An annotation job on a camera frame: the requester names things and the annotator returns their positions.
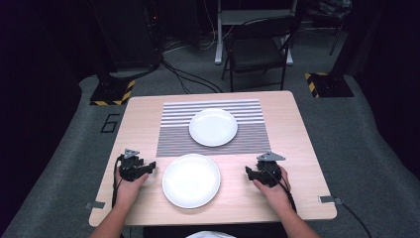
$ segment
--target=gray carpet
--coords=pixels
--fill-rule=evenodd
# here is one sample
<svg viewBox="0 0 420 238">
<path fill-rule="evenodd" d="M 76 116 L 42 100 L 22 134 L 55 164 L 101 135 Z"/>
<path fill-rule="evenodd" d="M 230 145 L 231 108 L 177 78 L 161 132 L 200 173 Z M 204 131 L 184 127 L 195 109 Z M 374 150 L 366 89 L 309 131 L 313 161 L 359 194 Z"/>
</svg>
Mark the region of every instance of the gray carpet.
<svg viewBox="0 0 420 238">
<path fill-rule="evenodd" d="M 420 237 L 420 182 L 377 133 L 358 84 L 346 76 L 355 97 L 313 98 L 304 78 L 305 72 L 332 68 L 344 36 L 329 57 L 331 35 L 299 32 L 292 49 L 294 65 L 287 68 L 284 89 L 295 96 L 330 190 L 360 217 L 372 236 Z M 214 52 L 215 46 L 207 51 L 186 47 L 168 52 L 164 58 L 228 91 L 228 80 L 220 80 L 222 66 L 214 64 Z M 243 86 L 250 78 L 261 77 L 260 73 L 244 76 Z M 271 70 L 264 77 L 270 81 L 278 77 L 278 71 Z M 84 206 L 96 197 L 116 137 L 116 133 L 100 131 L 110 113 L 120 114 L 113 119 L 121 122 L 126 108 L 89 106 L 97 83 L 93 76 L 81 81 L 78 110 L 4 237 L 87 237 L 93 230 L 88 224 L 90 211 Z M 211 92 L 198 84 L 185 84 L 194 93 Z M 253 90 L 278 90 L 278 85 Z M 183 93 L 176 77 L 161 66 L 136 81 L 132 96 Z M 309 224 L 323 237 L 367 237 L 349 211 L 343 206 L 337 209 L 337 218 Z M 129 236 L 129 228 L 124 234 Z M 134 227 L 132 237 L 143 237 L 142 227 Z"/>
</svg>

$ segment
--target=wire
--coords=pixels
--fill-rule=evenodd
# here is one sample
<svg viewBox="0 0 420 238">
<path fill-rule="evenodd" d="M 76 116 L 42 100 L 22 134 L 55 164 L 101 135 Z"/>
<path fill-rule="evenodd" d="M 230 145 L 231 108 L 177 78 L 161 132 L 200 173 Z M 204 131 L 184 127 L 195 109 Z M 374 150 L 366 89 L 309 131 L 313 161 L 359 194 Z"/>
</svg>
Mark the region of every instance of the wire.
<svg viewBox="0 0 420 238">
<path fill-rule="evenodd" d="M 115 175 L 117 173 L 117 165 L 118 162 L 122 160 L 122 156 L 118 157 L 117 160 L 115 161 L 115 165 L 114 165 L 114 182 L 112 183 L 112 202 L 111 202 L 111 207 L 114 207 L 115 205 L 115 201 L 117 200 L 117 190 L 118 190 L 118 186 L 120 186 L 120 182 L 117 185 L 117 179 L 115 178 Z"/>
<path fill-rule="evenodd" d="M 192 92 L 185 86 L 185 84 L 182 81 L 182 78 L 185 79 L 185 80 L 188 80 L 188 81 L 195 82 L 195 83 L 201 84 L 203 86 L 206 86 L 206 87 L 210 88 L 215 93 L 223 92 L 222 89 L 219 86 L 217 86 L 216 84 L 214 84 L 211 81 L 208 81 L 208 80 L 206 80 L 206 79 L 204 79 L 204 78 L 202 78 L 200 76 L 191 74 L 189 72 L 183 71 L 181 69 L 175 68 L 169 62 L 167 62 L 164 59 L 161 59 L 160 62 L 161 62 L 161 64 L 164 67 L 166 67 L 169 71 L 171 71 L 172 73 L 174 73 L 176 75 L 176 77 L 178 78 L 179 83 L 181 84 L 181 87 L 184 90 L 185 94 L 192 94 Z M 188 76 L 192 76 L 192 77 L 195 77 L 197 79 L 200 79 L 202 81 L 198 81 L 198 80 L 194 80 L 194 79 L 188 78 L 188 77 L 186 77 L 184 75 L 179 74 L 180 72 L 181 73 L 184 73 L 184 74 L 186 74 Z"/>
<path fill-rule="evenodd" d="M 209 19 L 209 22 L 210 22 L 210 25 L 211 25 L 211 30 L 213 32 L 213 41 L 211 42 L 210 46 L 205 48 L 205 49 L 200 49 L 202 51 L 206 51 L 206 50 L 209 50 L 213 46 L 213 44 L 216 42 L 216 32 L 214 31 L 213 22 L 211 21 L 210 14 L 209 14 L 209 11 L 207 9 L 206 0 L 203 0 L 203 2 L 204 2 L 204 8 L 206 10 L 207 18 Z"/>
<path fill-rule="evenodd" d="M 262 169 L 265 170 L 266 173 L 269 174 L 281 186 L 281 188 L 283 188 L 284 192 L 286 192 L 287 194 L 291 208 L 293 208 L 294 212 L 297 213 L 296 203 L 294 203 L 293 196 L 291 195 L 291 192 L 289 190 L 289 187 L 284 177 L 281 177 L 281 178 L 284 180 L 284 183 L 286 184 L 287 188 L 280 182 L 280 180 L 278 180 L 274 175 L 272 175 L 265 167 L 262 167 Z"/>
<path fill-rule="evenodd" d="M 343 204 L 342 204 L 350 213 L 352 213 L 352 215 L 359 221 L 359 223 L 361 224 L 361 226 L 364 228 L 364 230 L 365 230 L 365 232 L 367 233 L 367 236 L 369 237 L 369 238 L 371 238 L 371 234 L 370 234 L 370 232 L 368 231 L 368 228 L 365 226 L 365 224 L 362 222 L 362 220 L 358 217 L 358 216 L 356 216 L 356 214 L 343 202 Z"/>
</svg>

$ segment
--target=metal bracket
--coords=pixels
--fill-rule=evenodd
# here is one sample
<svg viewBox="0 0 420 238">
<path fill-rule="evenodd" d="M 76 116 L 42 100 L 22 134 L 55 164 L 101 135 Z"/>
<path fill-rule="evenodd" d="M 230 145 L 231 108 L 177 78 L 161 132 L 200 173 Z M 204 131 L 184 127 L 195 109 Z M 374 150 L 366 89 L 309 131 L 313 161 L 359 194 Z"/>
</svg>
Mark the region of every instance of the metal bracket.
<svg viewBox="0 0 420 238">
<path fill-rule="evenodd" d="M 126 149 L 125 153 L 124 153 L 124 159 L 129 159 L 132 158 L 135 155 L 138 155 L 140 152 L 138 151 L 133 151 L 133 150 L 129 150 Z"/>
<path fill-rule="evenodd" d="M 267 152 L 257 157 L 259 161 L 285 161 L 286 158 L 274 152 Z"/>
<path fill-rule="evenodd" d="M 322 203 L 334 203 L 336 205 L 341 205 L 344 203 L 340 197 L 335 197 L 332 195 L 318 196 L 318 200 Z"/>
<path fill-rule="evenodd" d="M 84 208 L 86 208 L 88 210 L 92 210 L 93 208 L 103 209 L 104 206 L 105 206 L 105 202 L 93 201 L 93 202 L 87 202 L 87 204 L 84 206 Z"/>
</svg>

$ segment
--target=white plate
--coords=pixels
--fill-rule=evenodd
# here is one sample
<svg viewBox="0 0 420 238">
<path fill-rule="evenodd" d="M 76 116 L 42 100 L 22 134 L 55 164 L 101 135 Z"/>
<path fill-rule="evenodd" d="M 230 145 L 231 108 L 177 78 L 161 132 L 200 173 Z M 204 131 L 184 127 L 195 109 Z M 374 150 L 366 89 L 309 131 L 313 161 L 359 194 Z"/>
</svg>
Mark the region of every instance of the white plate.
<svg viewBox="0 0 420 238">
<path fill-rule="evenodd" d="M 196 208 L 209 202 L 220 186 L 220 172 L 208 157 L 188 154 L 175 159 L 164 171 L 163 193 L 182 208 Z"/>
<path fill-rule="evenodd" d="M 217 147 L 230 142 L 238 131 L 235 117 L 222 109 L 209 108 L 192 117 L 189 134 L 197 143 Z"/>
</svg>

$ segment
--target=black cable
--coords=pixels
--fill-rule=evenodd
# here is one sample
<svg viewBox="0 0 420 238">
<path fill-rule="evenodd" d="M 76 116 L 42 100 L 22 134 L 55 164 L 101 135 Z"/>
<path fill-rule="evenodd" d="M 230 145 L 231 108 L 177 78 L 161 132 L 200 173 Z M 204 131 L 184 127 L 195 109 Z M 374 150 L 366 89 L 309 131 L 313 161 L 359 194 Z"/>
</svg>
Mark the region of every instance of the black cable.
<svg viewBox="0 0 420 238">
<path fill-rule="evenodd" d="M 192 94 L 191 91 L 185 86 L 182 79 L 180 78 L 180 75 L 169 65 L 166 64 L 165 61 L 161 63 L 164 67 L 166 67 L 169 71 L 175 74 L 175 76 L 178 78 L 179 83 L 181 84 L 182 90 L 185 92 L 185 94 Z"/>
<path fill-rule="evenodd" d="M 365 232 L 367 233 L 367 236 L 371 238 L 371 234 L 368 231 L 368 228 L 365 226 L 365 224 L 362 222 L 362 220 L 341 200 L 342 205 L 359 221 L 360 225 L 364 228 Z"/>
<path fill-rule="evenodd" d="M 191 73 L 189 73 L 189 72 L 186 72 L 186 71 L 183 71 L 183 70 L 181 70 L 181 69 L 178 69 L 178 68 L 175 68 L 175 67 L 173 67 L 168 61 L 166 61 L 164 58 L 162 58 L 161 60 L 160 60 L 160 62 L 161 62 L 161 64 L 164 66 L 164 67 L 166 67 L 169 71 L 171 71 L 172 73 L 174 73 L 175 75 L 176 75 L 176 77 L 179 79 L 179 81 L 180 81 L 180 83 L 181 83 L 181 85 L 182 85 L 182 88 L 184 89 L 184 92 L 186 93 L 186 94 L 188 94 L 188 93 L 190 93 L 191 94 L 191 91 L 189 91 L 187 88 L 186 88 L 186 86 L 183 84 L 183 82 L 182 82 L 182 78 L 183 79 L 185 79 L 185 80 L 188 80 L 188 81 L 192 81 L 192 82 L 195 82 L 195 83 L 198 83 L 198 84 L 201 84 L 201 85 L 203 85 L 203 86 L 206 86 L 206 87 L 208 87 L 208 88 L 210 88 L 213 92 L 215 92 L 215 93 L 218 93 L 218 92 L 223 92 L 223 90 L 219 87 L 219 86 L 217 86 L 216 84 L 214 84 L 213 82 L 211 82 L 211 81 L 208 81 L 208 80 L 206 80 L 206 79 L 204 79 L 204 78 L 202 78 L 202 77 L 200 77 L 200 76 L 197 76 L 197 75 L 194 75 L 194 74 L 191 74 Z M 184 73 L 184 74 L 186 74 L 186 75 L 189 75 L 189 76 L 192 76 L 192 77 L 196 77 L 196 78 L 198 78 L 198 79 L 200 79 L 200 80 L 203 80 L 204 82 L 201 82 L 201 81 L 197 81 L 197 80 L 194 80 L 194 79 L 191 79 L 191 78 L 188 78 L 188 77 L 186 77 L 186 76 L 184 76 L 184 75 L 181 75 L 181 74 L 179 74 L 179 72 L 181 72 L 181 73 Z"/>
<path fill-rule="evenodd" d="M 185 72 L 185 71 L 182 71 L 182 70 L 180 70 L 180 69 L 178 69 L 178 68 L 175 68 L 175 67 L 173 67 L 169 62 L 167 62 L 166 60 L 162 60 L 161 61 L 161 63 L 163 64 L 163 66 L 165 66 L 167 69 L 169 69 L 171 72 L 173 72 L 176 76 L 177 76 L 177 78 L 179 79 L 179 81 L 181 82 L 181 84 L 182 84 L 182 86 L 183 86 L 183 88 L 184 88 L 184 91 L 185 91 L 185 89 L 188 91 L 188 93 L 190 93 L 190 94 L 192 94 L 191 93 L 191 91 L 189 91 L 186 87 L 185 87 L 185 85 L 182 83 L 182 80 L 181 80 L 181 78 L 183 78 L 183 79 L 185 79 L 185 80 L 188 80 L 188 81 L 192 81 L 192 82 L 195 82 L 195 83 L 198 83 L 198 84 L 201 84 L 201 85 L 204 85 L 204 86 L 206 86 L 206 87 L 208 87 L 208 88 L 210 88 L 211 90 L 213 90 L 213 92 L 215 92 L 215 93 L 217 93 L 218 91 L 216 91 L 213 87 L 211 87 L 211 86 L 209 86 L 209 85 L 206 85 L 205 83 L 203 83 L 203 82 L 200 82 L 200 81 L 196 81 L 196 80 L 194 80 L 194 79 L 191 79 L 191 78 L 187 78 L 187 77 L 185 77 L 185 76 L 183 76 L 183 75 L 181 75 L 181 74 L 179 74 L 178 72 L 180 71 L 180 72 L 182 72 L 182 73 L 185 73 L 185 74 L 188 74 L 187 72 Z M 213 84 L 212 82 L 209 82 L 209 81 L 207 81 L 207 80 L 205 80 L 205 79 L 203 79 L 203 78 L 200 78 L 200 79 L 202 79 L 202 80 L 204 80 L 204 81 L 206 81 L 206 82 L 208 82 L 208 83 L 210 83 L 210 84 Z"/>
<path fill-rule="evenodd" d="M 117 200 L 117 190 L 118 190 L 118 187 L 120 186 L 120 183 L 121 183 L 121 181 L 119 181 L 118 184 L 117 184 L 117 179 L 115 178 L 115 175 L 117 174 L 118 162 L 121 161 L 122 158 L 123 158 L 123 156 L 118 157 L 117 160 L 115 161 L 115 165 L 114 165 L 114 182 L 112 183 L 113 191 L 112 191 L 111 207 L 114 207 L 114 205 L 115 205 L 115 201 Z"/>
<path fill-rule="evenodd" d="M 287 194 L 291 208 L 294 210 L 294 212 L 297 213 L 296 203 L 294 202 L 293 196 L 289 190 L 289 187 L 284 177 L 281 177 L 281 178 L 284 180 L 284 183 L 286 184 L 287 188 L 283 184 L 281 184 L 281 181 L 278 180 L 274 175 L 272 175 L 265 167 L 262 167 L 262 169 L 265 170 L 266 173 L 269 174 L 281 186 L 281 188 L 283 188 L 284 192 Z"/>
</svg>

